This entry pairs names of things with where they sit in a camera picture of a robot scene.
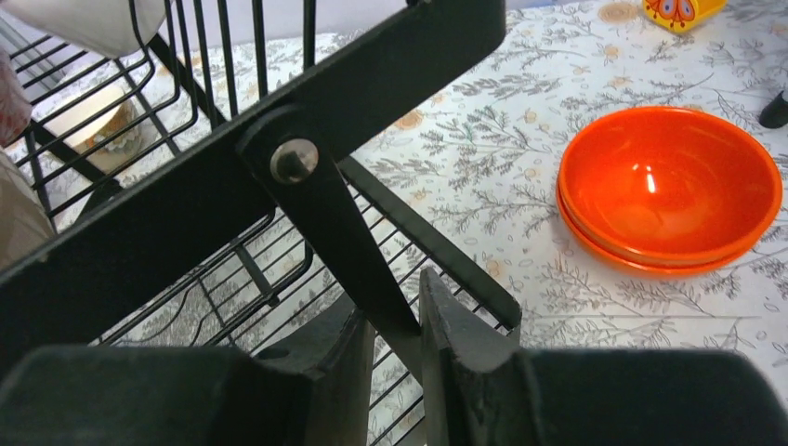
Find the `metal rivet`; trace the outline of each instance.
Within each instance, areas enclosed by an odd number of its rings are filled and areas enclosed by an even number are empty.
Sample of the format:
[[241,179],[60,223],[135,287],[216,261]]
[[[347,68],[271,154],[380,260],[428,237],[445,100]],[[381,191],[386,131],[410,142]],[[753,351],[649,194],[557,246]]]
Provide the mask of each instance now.
[[308,139],[291,139],[271,156],[271,174],[282,184],[299,183],[318,166],[318,148]]

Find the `yellow container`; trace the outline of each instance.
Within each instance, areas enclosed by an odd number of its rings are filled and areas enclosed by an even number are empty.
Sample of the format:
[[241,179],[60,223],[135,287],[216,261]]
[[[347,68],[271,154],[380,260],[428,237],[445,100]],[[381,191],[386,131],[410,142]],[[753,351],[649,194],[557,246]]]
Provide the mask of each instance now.
[[674,33],[685,33],[714,16],[727,0],[643,0],[646,16]]

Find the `stacked bowl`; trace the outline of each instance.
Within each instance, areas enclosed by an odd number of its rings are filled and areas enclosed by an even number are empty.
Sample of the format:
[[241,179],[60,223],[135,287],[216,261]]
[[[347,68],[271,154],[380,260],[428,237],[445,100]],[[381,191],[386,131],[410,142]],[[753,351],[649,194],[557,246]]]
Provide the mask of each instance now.
[[558,170],[558,210],[591,254],[629,271],[693,275],[749,251],[780,212],[771,156],[736,125],[674,107],[605,116]]

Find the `table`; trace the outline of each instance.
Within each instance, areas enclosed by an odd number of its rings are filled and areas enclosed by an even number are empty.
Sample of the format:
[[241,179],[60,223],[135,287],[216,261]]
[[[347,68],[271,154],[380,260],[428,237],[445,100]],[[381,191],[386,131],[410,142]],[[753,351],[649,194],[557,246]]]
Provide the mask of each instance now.
[[[614,272],[582,251],[558,217],[554,194],[561,153],[577,131],[604,114],[647,104],[690,107],[732,121],[758,138],[788,176],[788,127],[767,130],[756,119],[788,86],[788,8],[781,0],[730,0],[723,13],[683,36],[651,24],[640,4],[628,0],[511,11],[508,23],[498,51],[354,156],[516,297],[526,347],[723,348],[746,355],[788,402],[784,207],[757,247],[731,266],[685,281],[650,282]],[[321,35],[318,59],[353,36]],[[250,50],[233,50],[241,109],[257,101]],[[271,89],[300,71],[299,51],[297,39],[269,42]],[[218,106],[227,113],[223,61],[218,52],[211,54],[205,65],[216,76]],[[85,89],[111,72],[112,67],[98,71],[74,88]],[[157,65],[145,89],[154,104],[171,88],[167,79]],[[175,128],[188,119],[189,109],[183,98],[160,116]],[[46,107],[38,112],[46,115]],[[178,143],[189,147],[209,131],[201,115]],[[154,153],[121,181],[130,185],[170,158],[165,151]],[[50,189],[68,196],[84,186],[81,181],[64,177]],[[74,217],[59,225],[67,227]],[[285,225],[276,234],[286,231]],[[390,242],[392,251],[397,243]],[[391,256],[387,248],[384,254]],[[395,274],[413,262],[405,257],[392,266]],[[283,270],[297,260],[287,256]],[[233,272],[236,264],[206,281],[212,294],[241,305],[256,292]],[[414,283],[403,288],[413,295]],[[260,339],[273,342],[292,332],[339,290],[299,312],[315,293],[308,286],[299,290],[239,343],[255,349]],[[192,301],[181,309],[177,302],[162,308],[125,342],[187,344],[204,338],[194,326],[210,308]],[[296,315],[285,330],[272,330]],[[204,317],[202,322],[206,332],[217,326]],[[385,349],[379,343],[377,356]],[[370,439],[396,425],[377,444],[393,442],[420,418],[414,404],[420,389],[410,378],[399,381],[403,373],[396,358],[375,369],[373,397],[379,402],[371,411]],[[385,393],[393,383],[399,384]]]

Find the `butterfly design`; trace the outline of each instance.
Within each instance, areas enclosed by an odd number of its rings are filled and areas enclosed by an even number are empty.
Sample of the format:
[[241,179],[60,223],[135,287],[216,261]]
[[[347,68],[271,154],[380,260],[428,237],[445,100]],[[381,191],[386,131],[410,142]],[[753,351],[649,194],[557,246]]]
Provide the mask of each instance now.
[[654,11],[654,18],[659,14],[665,20],[671,20],[673,28],[678,22],[684,28],[684,22],[695,20],[695,7],[690,0],[646,0],[646,10]]

